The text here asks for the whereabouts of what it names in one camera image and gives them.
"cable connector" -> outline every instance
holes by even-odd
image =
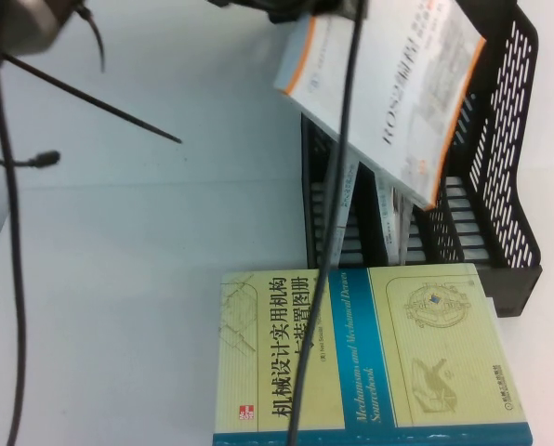
[[[59,151],[45,151],[34,156],[31,160],[27,162],[27,165],[30,167],[35,167],[37,169],[43,169],[44,167],[50,167],[51,165],[58,164],[59,161]]]

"book title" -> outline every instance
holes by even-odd
[[[292,371],[295,370],[292,359],[299,355],[310,316],[309,280],[292,278],[288,286],[285,277],[273,277],[269,291],[271,413],[289,418],[293,403]]]
[[[350,286],[346,272],[341,273],[341,303],[345,307],[345,327],[347,329],[346,341],[347,348],[351,355],[353,363],[353,378],[355,385],[356,419],[361,423],[381,423],[380,404],[378,403],[378,394],[376,393],[376,380],[373,368],[363,368],[360,364],[360,355],[356,345],[356,331],[353,321],[353,312],[351,310]],[[367,409],[366,398],[370,402],[370,411]]]
[[[392,146],[397,130],[398,116],[401,111],[405,88],[409,83],[412,71],[416,65],[417,56],[430,19],[430,10],[433,8],[431,0],[422,0],[411,25],[411,33],[407,36],[403,47],[401,60],[395,72],[395,82],[389,99],[389,109],[385,118],[382,138]]]

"yellow book cover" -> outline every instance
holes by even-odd
[[[317,274],[224,278],[214,446],[284,444]],[[532,444],[475,268],[332,272],[300,430],[301,445]]]

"mechanism drawing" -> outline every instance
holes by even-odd
[[[445,363],[446,360],[440,360],[434,367],[428,367],[422,360],[413,361],[412,390],[424,413],[455,411],[456,393],[440,377]]]
[[[249,327],[257,320],[257,290],[254,286],[241,282],[222,283],[223,302],[219,335],[223,342],[248,356],[256,352],[255,334]]]
[[[468,316],[469,307],[467,295],[449,284],[425,284],[410,294],[405,305],[407,317],[422,328],[457,325]]]

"headphone cable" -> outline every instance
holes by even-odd
[[[15,400],[13,416],[8,432],[7,446],[14,446],[20,429],[20,419],[23,409],[25,391],[25,370],[27,361],[27,321],[25,316],[25,294],[23,291],[23,273],[21,267],[20,247],[20,212],[19,192],[15,174],[15,160],[10,147],[10,138],[7,129],[7,117],[0,86],[0,145],[7,176],[8,204],[10,207],[10,242],[12,254],[13,284],[15,290],[15,309],[17,313],[17,380],[15,385]]]
[[[365,11],[365,0],[358,0],[357,9],[355,12],[353,34],[351,37],[350,56],[348,59],[348,67],[345,75],[345,88],[343,93],[343,105],[341,108],[341,125],[339,128],[339,143],[338,150],[331,152],[331,156],[336,156],[335,175],[335,192],[329,211],[329,219],[324,237],[324,251],[319,268],[318,280],[314,289],[314,297],[310,306],[310,315],[306,333],[302,341],[302,349],[300,350],[299,360],[297,363],[296,382],[294,383],[294,396],[292,398],[292,412],[289,418],[289,427],[287,429],[287,446],[297,446],[297,432],[299,431],[299,417],[302,406],[302,394],[304,390],[304,379],[308,369],[308,359],[310,357],[310,347],[312,344],[312,336],[316,328],[316,322],[323,302],[323,293],[328,280],[329,270],[331,266],[331,257],[335,247],[335,234],[337,214],[339,204],[343,196],[343,180],[345,176],[345,161],[348,149],[348,136],[350,130],[350,109],[351,96],[353,92],[353,80],[355,77],[355,67],[358,58],[358,50],[360,48],[360,38],[362,36],[363,18]]]

